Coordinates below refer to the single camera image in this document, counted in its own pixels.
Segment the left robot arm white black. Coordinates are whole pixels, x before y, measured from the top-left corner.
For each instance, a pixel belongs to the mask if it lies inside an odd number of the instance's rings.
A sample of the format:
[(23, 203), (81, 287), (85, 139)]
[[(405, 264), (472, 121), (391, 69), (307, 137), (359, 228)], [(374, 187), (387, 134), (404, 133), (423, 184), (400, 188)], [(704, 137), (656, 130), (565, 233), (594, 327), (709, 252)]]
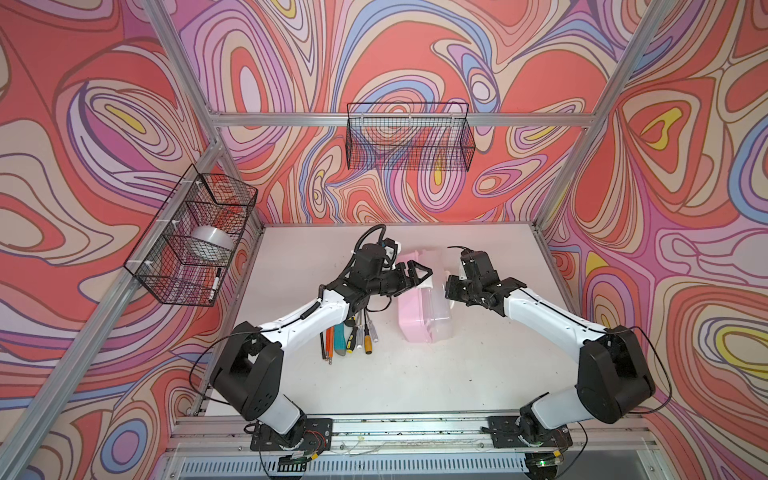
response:
[(318, 288), (315, 300), (272, 322), (238, 324), (210, 374), (213, 390), (244, 420), (296, 444), (306, 414), (281, 391), (284, 360), (362, 312), (371, 297), (398, 297), (432, 276), (431, 268), (415, 260), (399, 262), (397, 252), (391, 239), (357, 247), (341, 274)]

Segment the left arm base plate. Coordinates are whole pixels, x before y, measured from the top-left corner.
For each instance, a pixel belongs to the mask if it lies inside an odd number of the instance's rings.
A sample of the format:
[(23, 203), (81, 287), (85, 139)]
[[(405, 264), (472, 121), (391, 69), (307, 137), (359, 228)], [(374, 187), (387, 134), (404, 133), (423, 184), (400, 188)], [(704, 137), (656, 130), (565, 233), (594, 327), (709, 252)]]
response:
[(287, 433), (280, 434), (263, 423), (253, 425), (250, 450), (254, 452), (322, 453), (332, 445), (334, 421), (329, 417), (301, 418)]

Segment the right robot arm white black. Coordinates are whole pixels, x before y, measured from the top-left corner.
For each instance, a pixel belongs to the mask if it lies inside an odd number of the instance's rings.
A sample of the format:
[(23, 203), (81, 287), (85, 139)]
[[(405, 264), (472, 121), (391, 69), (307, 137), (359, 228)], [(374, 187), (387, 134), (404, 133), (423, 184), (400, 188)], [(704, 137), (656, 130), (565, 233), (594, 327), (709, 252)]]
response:
[(577, 366), (575, 383), (520, 409), (517, 430), (528, 442), (572, 422), (613, 424), (654, 396), (656, 385), (635, 333), (605, 327), (550, 303), (514, 278), (501, 278), (485, 251), (463, 247), (461, 274), (448, 277), (447, 299), (478, 306), (545, 337)]

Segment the red handled hex key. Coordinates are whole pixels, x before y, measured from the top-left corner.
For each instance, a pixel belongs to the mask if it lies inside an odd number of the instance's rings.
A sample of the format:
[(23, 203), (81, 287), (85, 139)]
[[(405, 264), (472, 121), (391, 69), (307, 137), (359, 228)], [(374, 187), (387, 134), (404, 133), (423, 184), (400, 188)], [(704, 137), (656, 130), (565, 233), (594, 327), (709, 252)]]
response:
[(325, 358), (326, 362), (331, 365), (333, 361), (333, 354), (334, 354), (334, 328), (328, 328), (325, 331)]

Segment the pink translucent plastic tool box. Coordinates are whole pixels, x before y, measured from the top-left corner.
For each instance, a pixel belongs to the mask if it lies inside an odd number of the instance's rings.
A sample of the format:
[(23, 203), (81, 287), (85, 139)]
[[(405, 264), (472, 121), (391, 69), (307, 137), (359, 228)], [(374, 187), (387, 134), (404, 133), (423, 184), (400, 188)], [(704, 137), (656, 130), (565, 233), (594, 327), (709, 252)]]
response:
[(438, 250), (417, 250), (398, 257), (406, 263), (413, 260), (432, 270), (422, 284), (397, 298), (398, 326), (410, 343), (436, 343), (454, 335), (451, 315), (453, 301), (445, 295), (449, 271)]

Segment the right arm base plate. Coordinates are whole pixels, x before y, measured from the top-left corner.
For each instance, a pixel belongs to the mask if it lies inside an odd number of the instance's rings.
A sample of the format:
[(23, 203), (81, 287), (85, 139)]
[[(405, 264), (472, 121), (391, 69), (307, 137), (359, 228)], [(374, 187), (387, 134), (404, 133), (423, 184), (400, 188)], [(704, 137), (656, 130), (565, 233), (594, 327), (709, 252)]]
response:
[(526, 415), (489, 416), (481, 432), (491, 437), (495, 448), (568, 449), (573, 445), (565, 426), (548, 430)]

